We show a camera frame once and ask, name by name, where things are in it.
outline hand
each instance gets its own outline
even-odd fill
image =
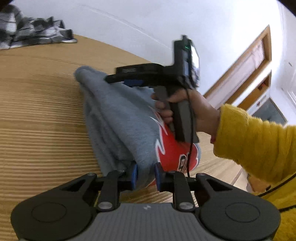
[[[220,123],[220,111],[212,107],[198,91],[188,90],[188,94],[196,118],[196,130],[216,136]],[[157,100],[155,94],[152,94],[151,97]],[[178,103],[185,99],[188,99],[187,93],[184,89],[180,89],[168,99],[168,102]],[[160,115],[165,123],[169,124],[173,121],[173,112],[171,110],[165,110],[165,104],[163,102],[156,101],[155,107],[160,110]]]

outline handheld controller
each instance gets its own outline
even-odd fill
[[[166,109],[173,111],[173,123],[170,125],[175,139],[181,142],[199,142],[196,127],[193,130],[190,118],[195,123],[194,114],[190,112],[188,100],[179,103],[168,103],[167,98],[178,89],[196,89],[200,80],[199,56],[192,40],[186,35],[181,40],[174,41],[174,64],[162,66],[160,64],[138,64],[116,68],[116,73],[105,77],[108,83],[123,82],[134,86],[153,87],[158,99],[165,103]]]

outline wood grain surface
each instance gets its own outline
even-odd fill
[[[77,44],[0,51],[0,240],[16,240],[10,213],[22,200],[87,172],[100,173],[83,120],[83,97],[73,72],[82,65],[113,73],[146,60],[76,36]],[[240,167],[213,155],[200,135],[202,159],[192,172],[231,182]],[[124,194],[126,202],[171,202],[155,187]]]

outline checkered cloth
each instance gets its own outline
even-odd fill
[[[37,44],[76,43],[71,29],[53,17],[27,18],[14,5],[0,12],[0,50]]]

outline round black pad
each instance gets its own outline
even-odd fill
[[[38,195],[18,204],[11,224],[18,238],[31,241],[60,241],[81,233],[92,219],[90,207],[71,192],[59,197]]]
[[[236,222],[249,223],[260,217],[260,211],[252,204],[237,202],[228,205],[225,214]]]
[[[62,219],[66,213],[67,209],[64,205],[46,202],[34,207],[32,216],[39,222],[51,223]]]
[[[271,237],[280,223],[279,211],[252,194],[219,193],[200,210],[200,220],[214,235],[233,241]]]

